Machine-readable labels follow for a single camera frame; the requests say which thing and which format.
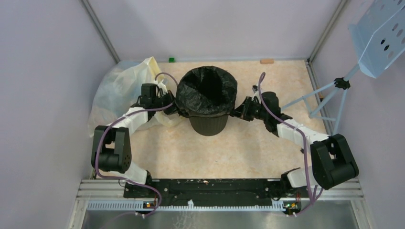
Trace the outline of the black plastic trash bag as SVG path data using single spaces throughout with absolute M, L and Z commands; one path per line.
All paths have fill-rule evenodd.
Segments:
M 175 104 L 184 117 L 219 117 L 234 109 L 238 82 L 228 71 L 201 66 L 188 71 L 178 83 Z

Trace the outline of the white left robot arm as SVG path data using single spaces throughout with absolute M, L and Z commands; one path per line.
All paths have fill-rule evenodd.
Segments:
M 151 121 L 158 112 L 174 113 L 173 93 L 162 82 L 144 83 L 137 101 L 116 121 L 94 130 L 91 165 L 101 178 L 126 180 L 135 184 L 141 197 L 153 192 L 148 171 L 132 162 L 130 136 Z

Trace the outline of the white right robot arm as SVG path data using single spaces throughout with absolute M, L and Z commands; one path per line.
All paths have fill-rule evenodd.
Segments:
M 280 191 L 294 196 L 300 188 L 314 185 L 308 197 L 315 199 L 320 191 L 334 188 L 360 171 L 345 136 L 328 135 L 298 123 L 283 113 L 275 92 L 262 92 L 252 87 L 253 95 L 231 112 L 231 117 L 244 121 L 259 120 L 267 132 L 297 145 L 304 156 L 303 167 L 284 172 L 280 177 Z

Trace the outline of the black plastic trash bin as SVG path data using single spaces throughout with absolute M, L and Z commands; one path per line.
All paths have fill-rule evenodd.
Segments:
M 214 136 L 222 132 L 227 124 L 229 114 L 222 114 L 215 117 L 190 117 L 192 128 L 203 136 Z

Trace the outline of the translucent yellow plastic bag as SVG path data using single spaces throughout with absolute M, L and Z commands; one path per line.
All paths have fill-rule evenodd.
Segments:
M 101 81 L 92 103 L 88 119 L 88 134 L 94 136 L 95 128 L 108 125 L 128 112 L 141 95 L 144 83 L 155 83 L 161 72 L 154 57 L 141 63 L 120 61 Z

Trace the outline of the tan wooden stick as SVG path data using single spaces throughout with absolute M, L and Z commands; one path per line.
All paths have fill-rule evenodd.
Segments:
M 261 59 L 260 63 L 261 64 L 273 64 L 275 62 L 274 59 Z

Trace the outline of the light blue tripod stand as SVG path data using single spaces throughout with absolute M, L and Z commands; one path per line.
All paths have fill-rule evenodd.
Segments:
M 333 82 L 331 82 L 331 83 L 329 83 L 329 84 L 327 84 L 327 85 L 325 85 L 325 86 L 323 86 L 323 87 L 321 87 L 319 89 L 316 89 L 315 91 L 313 91 L 313 92 L 311 92 L 309 94 L 306 94 L 306 95 L 304 95 L 304 96 L 302 96 L 302 97 L 300 97 L 300 98 L 298 98 L 298 99 L 296 99 L 296 100 L 282 106 L 281 110 L 285 110 L 285 109 L 289 108 L 290 106 L 295 105 L 295 104 L 303 101 L 306 108 L 307 108 L 307 111 L 309 113 L 309 118 L 317 118 L 317 119 L 322 119 L 322 120 L 325 120 L 325 121 L 333 122 L 334 123 L 333 124 L 333 129 L 330 130 L 330 134 L 332 134 L 332 135 L 337 134 L 338 129 L 339 129 L 339 124 L 341 122 L 341 115 L 342 115 L 342 112 L 343 112 L 343 107 L 345 105 L 347 93 L 348 93 L 348 90 L 351 87 L 350 79 L 359 70 L 360 70 L 360 66 L 359 66 L 359 64 L 357 64 L 344 77 L 336 78 Z M 331 87 L 333 87 L 333 90 L 331 90 L 331 92 L 326 97 L 324 97 L 322 99 L 322 101 L 319 98 L 320 103 L 318 104 L 318 106 L 316 108 L 314 108 L 314 109 L 311 109 L 311 107 L 309 106 L 309 103 L 308 103 L 307 100 L 311 96 L 318 95 L 320 92 L 322 92 L 322 91 L 324 91 L 326 89 L 329 89 Z M 336 96 L 339 91 L 342 91 L 342 97 L 341 97 L 341 101 L 340 101 L 337 116 L 334 117 L 334 118 L 332 118 L 332 117 L 324 117 L 324 116 L 319 116 L 319 115 L 317 116 L 317 113 L 320 113 L 321 110 L 326 107 L 326 104 L 334 96 Z

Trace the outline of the perforated light blue panel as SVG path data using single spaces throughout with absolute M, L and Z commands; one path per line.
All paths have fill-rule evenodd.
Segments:
M 374 0 L 349 24 L 360 70 L 378 78 L 405 51 L 405 2 Z

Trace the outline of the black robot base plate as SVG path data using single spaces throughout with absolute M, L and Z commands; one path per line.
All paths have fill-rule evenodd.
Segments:
M 197 207 L 253 207 L 270 206 L 282 198 L 306 198 L 308 191 L 280 179 L 153 179 L 147 187 L 126 183 L 123 196 L 161 200 L 162 207 L 185 206 L 190 200 Z

